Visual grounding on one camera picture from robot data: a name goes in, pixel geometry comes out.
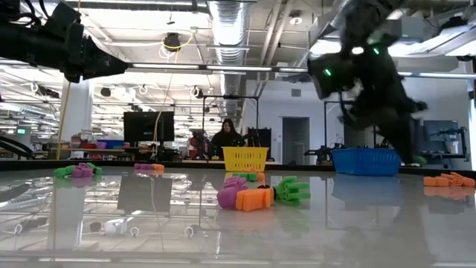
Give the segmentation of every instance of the cable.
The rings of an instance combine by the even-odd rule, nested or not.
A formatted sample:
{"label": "cable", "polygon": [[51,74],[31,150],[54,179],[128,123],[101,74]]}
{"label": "cable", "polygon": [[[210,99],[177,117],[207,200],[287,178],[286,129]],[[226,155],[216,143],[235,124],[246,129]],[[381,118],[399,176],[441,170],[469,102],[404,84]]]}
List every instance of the cable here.
{"label": "cable", "polygon": [[50,19],[50,15],[48,15],[48,12],[46,12],[46,7],[45,7],[45,1],[44,0],[39,0],[39,7],[41,7],[43,13],[45,16]]}
{"label": "cable", "polygon": [[57,160],[60,160],[62,127],[64,126],[64,123],[65,123],[65,115],[66,115],[66,111],[67,111],[67,108],[68,108],[70,89],[71,89],[71,82],[68,83],[68,89],[67,89],[67,92],[66,92],[65,107],[62,110],[61,119],[59,120]]}
{"label": "cable", "polygon": [[0,17],[1,18],[7,18],[9,20],[19,20],[21,18],[25,18],[25,17],[28,17],[31,19],[32,22],[29,22],[30,24],[31,23],[34,23],[34,24],[42,24],[42,21],[38,19],[38,17],[36,17],[35,15],[33,15],[32,13],[20,13],[20,14],[7,14],[7,13],[0,13]]}
{"label": "cable", "polygon": [[190,44],[190,42],[192,42],[192,39],[193,39],[194,36],[195,36],[195,33],[192,33],[190,35],[190,38],[188,39],[188,41],[185,44],[182,44],[182,45],[179,45],[179,46],[176,46],[176,47],[165,45],[165,43],[164,43],[165,37],[162,38],[162,44],[164,45],[164,47],[169,48],[169,49],[180,49],[180,48],[183,48],[184,46]]}
{"label": "cable", "polygon": [[162,235],[162,225],[160,223],[160,220],[158,219],[157,209],[155,209],[155,200],[154,200],[155,180],[150,176],[149,176],[149,179],[150,179],[150,198],[152,200],[152,207],[154,208],[155,219],[157,220],[158,233],[161,236],[162,252],[163,252],[164,251],[164,237]]}
{"label": "cable", "polygon": [[[177,63],[177,60],[178,60],[178,59],[179,59],[179,52],[177,51],[177,53],[176,53],[176,59],[175,59],[174,63]],[[152,142],[155,142],[155,143],[157,143],[157,126],[158,126],[158,120],[159,120],[160,117],[161,117],[162,110],[164,110],[165,102],[167,101],[167,97],[168,97],[168,95],[169,95],[170,86],[172,85],[172,79],[173,79],[173,74],[170,75],[169,86],[167,87],[167,91],[165,92],[164,102],[162,103],[161,108],[160,108],[160,110],[158,111],[157,119],[155,120],[154,136],[153,136],[153,139],[152,139]],[[156,156],[157,156],[157,152],[158,152],[158,146],[155,146],[155,155],[156,155]]]}

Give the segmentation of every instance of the yellow cable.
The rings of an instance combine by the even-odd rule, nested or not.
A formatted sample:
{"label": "yellow cable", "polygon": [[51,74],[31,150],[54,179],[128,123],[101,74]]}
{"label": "yellow cable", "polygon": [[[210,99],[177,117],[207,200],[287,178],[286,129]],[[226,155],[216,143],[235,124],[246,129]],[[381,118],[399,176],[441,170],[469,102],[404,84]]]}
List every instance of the yellow cable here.
{"label": "yellow cable", "polygon": [[182,45],[179,45],[179,46],[176,46],[176,47],[173,47],[173,46],[169,46],[169,45],[165,45],[164,44],[164,40],[165,40],[165,37],[162,38],[162,45],[166,48],[170,48],[170,49],[180,49],[180,48],[183,48],[184,46],[190,44],[190,42],[192,42],[192,38],[195,36],[195,33],[192,33],[190,35],[190,38],[188,39],[188,41],[185,43],[185,44],[182,44]]}
{"label": "yellow cable", "polygon": [[[174,60],[173,63],[177,63],[177,60],[179,59],[179,52],[177,51],[176,53],[176,59]],[[169,90],[170,90],[170,86],[172,85],[172,79],[173,79],[173,74],[170,75],[170,81],[169,81],[169,86],[167,87],[167,90],[165,92],[165,98],[164,98],[164,102],[162,103],[162,106],[161,106],[161,109],[158,111],[158,116],[155,120],[155,126],[154,126],[154,136],[152,138],[152,141],[153,142],[157,142],[157,125],[158,125],[158,120],[160,119],[161,117],[161,114],[162,114],[162,110],[164,110],[164,106],[165,106],[165,102],[167,101],[167,97],[169,96]],[[158,146],[157,144],[155,145],[155,155],[157,156],[157,150],[158,150]]]}
{"label": "yellow cable", "polygon": [[57,160],[60,160],[60,152],[61,152],[61,135],[62,135],[62,127],[65,123],[65,115],[66,110],[68,108],[68,101],[69,101],[69,92],[71,89],[71,82],[68,83],[68,89],[66,91],[66,100],[65,100],[65,107],[61,113],[61,119],[59,120],[59,131],[58,131],[58,145],[57,145]]}

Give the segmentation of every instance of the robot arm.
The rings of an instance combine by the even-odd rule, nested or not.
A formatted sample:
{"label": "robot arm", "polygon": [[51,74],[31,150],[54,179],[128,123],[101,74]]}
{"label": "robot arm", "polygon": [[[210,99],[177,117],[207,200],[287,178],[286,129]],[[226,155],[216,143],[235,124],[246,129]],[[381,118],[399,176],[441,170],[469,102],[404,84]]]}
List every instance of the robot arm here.
{"label": "robot arm", "polygon": [[[308,72],[318,97],[351,90],[358,81],[363,90],[347,111],[341,105],[341,120],[357,130],[376,125],[398,151],[405,163],[414,162],[411,114],[427,109],[406,95],[388,48],[398,37],[384,34],[378,42],[369,43],[370,35],[397,8],[401,0],[350,0],[342,9],[344,24],[340,30],[341,51],[308,61]],[[363,48],[354,54],[353,48]]]}

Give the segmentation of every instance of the purple toy head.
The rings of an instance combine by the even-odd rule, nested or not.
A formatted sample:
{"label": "purple toy head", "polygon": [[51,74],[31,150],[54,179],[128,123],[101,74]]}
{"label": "purple toy head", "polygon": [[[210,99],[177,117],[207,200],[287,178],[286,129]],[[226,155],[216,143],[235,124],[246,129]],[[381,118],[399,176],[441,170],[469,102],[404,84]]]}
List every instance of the purple toy head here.
{"label": "purple toy head", "polygon": [[235,208],[237,189],[233,187],[222,189],[216,194],[216,199],[222,208]]}

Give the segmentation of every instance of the computer monitor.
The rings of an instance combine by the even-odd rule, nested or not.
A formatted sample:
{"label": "computer monitor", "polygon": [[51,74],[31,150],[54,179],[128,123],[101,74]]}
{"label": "computer monitor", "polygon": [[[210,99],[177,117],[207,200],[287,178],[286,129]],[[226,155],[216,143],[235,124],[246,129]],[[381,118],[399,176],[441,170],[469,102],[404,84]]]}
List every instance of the computer monitor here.
{"label": "computer monitor", "polygon": [[[157,141],[174,141],[174,112],[162,112],[157,124]],[[124,141],[152,141],[158,112],[125,112]]]}
{"label": "computer monitor", "polygon": [[427,141],[458,141],[456,120],[425,120],[423,127]]}

